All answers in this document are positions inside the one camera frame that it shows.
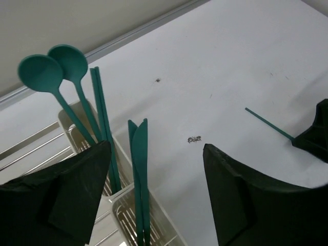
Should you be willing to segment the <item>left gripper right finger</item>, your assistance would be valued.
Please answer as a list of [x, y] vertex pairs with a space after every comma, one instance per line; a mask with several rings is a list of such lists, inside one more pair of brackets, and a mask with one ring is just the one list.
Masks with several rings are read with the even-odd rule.
[[327, 185], [278, 180], [212, 144], [203, 164], [219, 245], [327, 245]]

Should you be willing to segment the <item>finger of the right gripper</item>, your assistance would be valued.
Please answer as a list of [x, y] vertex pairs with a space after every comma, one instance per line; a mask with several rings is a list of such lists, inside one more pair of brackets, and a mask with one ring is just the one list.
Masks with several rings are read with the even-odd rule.
[[327, 163], [327, 99], [316, 105], [313, 124], [292, 140], [292, 146]]

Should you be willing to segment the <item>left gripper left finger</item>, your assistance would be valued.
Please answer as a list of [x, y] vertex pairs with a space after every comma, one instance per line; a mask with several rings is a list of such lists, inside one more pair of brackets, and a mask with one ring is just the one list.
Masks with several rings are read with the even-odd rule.
[[2, 245], [86, 245], [105, 185], [111, 144], [101, 141], [1, 185]]

